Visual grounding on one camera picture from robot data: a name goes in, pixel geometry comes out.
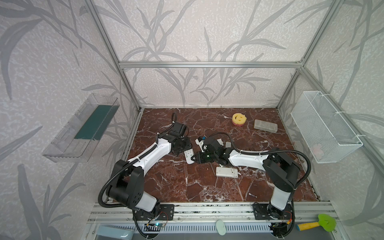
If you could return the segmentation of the white remote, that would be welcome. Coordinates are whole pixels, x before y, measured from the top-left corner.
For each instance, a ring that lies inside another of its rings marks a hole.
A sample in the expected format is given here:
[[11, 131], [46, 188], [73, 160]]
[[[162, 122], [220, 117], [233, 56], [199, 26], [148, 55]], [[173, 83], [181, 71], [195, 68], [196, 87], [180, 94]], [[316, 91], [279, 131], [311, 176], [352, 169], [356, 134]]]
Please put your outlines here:
[[185, 154], [187, 164], [189, 164], [189, 165], [193, 164], [194, 163], [194, 161], [192, 160], [192, 156], [194, 155], [193, 149], [189, 149], [189, 150], [184, 151], [184, 154]]
[[239, 173], [238, 173], [238, 169], [217, 167], [216, 168], [216, 176], [236, 179], [236, 178], [238, 178]]

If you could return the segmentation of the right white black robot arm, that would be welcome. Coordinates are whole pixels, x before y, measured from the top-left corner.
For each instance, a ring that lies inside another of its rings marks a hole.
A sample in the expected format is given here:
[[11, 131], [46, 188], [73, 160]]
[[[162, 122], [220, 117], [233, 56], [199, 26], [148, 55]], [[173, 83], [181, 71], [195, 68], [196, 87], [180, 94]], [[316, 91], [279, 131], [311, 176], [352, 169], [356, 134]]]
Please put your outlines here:
[[[268, 212], [271, 216], [282, 215], [287, 203], [293, 199], [296, 189], [308, 178], [312, 170], [309, 158], [295, 150], [274, 148], [264, 152], [244, 151], [235, 146], [227, 148], [214, 137], [200, 137], [198, 145], [201, 150], [191, 157], [191, 161], [195, 163], [216, 162], [222, 166], [249, 167], [265, 171], [275, 185], [268, 205]], [[301, 156], [308, 164], [307, 170], [301, 178], [299, 178], [300, 166], [288, 155], [289, 153]]]

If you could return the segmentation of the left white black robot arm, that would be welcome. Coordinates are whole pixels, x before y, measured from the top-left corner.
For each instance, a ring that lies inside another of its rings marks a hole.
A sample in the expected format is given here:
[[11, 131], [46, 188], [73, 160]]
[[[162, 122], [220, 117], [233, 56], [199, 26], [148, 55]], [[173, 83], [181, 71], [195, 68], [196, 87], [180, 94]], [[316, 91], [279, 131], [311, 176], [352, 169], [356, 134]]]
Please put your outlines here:
[[151, 218], [160, 214], [160, 201], [144, 191], [144, 177], [164, 156], [179, 155], [192, 149], [188, 127], [173, 121], [164, 132], [157, 134], [155, 142], [145, 151], [128, 161], [115, 163], [112, 174], [98, 195], [98, 203], [103, 208], [127, 207], [144, 211]]

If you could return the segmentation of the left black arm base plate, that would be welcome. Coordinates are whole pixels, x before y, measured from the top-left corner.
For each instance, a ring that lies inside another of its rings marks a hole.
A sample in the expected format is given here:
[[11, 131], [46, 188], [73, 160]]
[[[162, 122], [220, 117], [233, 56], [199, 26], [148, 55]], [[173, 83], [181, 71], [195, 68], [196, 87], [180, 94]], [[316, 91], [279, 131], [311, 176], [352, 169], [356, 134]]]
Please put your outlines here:
[[171, 221], [174, 218], [175, 205], [159, 204], [156, 205], [152, 212], [144, 210], [134, 211], [134, 216], [138, 221], [160, 220]]

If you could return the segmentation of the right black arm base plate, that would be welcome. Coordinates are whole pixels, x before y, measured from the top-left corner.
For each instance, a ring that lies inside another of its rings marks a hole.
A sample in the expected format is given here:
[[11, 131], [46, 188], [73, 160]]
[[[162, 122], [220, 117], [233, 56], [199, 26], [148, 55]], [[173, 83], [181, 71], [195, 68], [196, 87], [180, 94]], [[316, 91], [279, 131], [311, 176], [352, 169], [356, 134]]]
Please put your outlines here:
[[276, 220], [288, 221], [293, 217], [293, 208], [291, 204], [287, 204], [284, 210], [280, 210], [271, 204], [253, 203], [253, 213], [255, 220]]

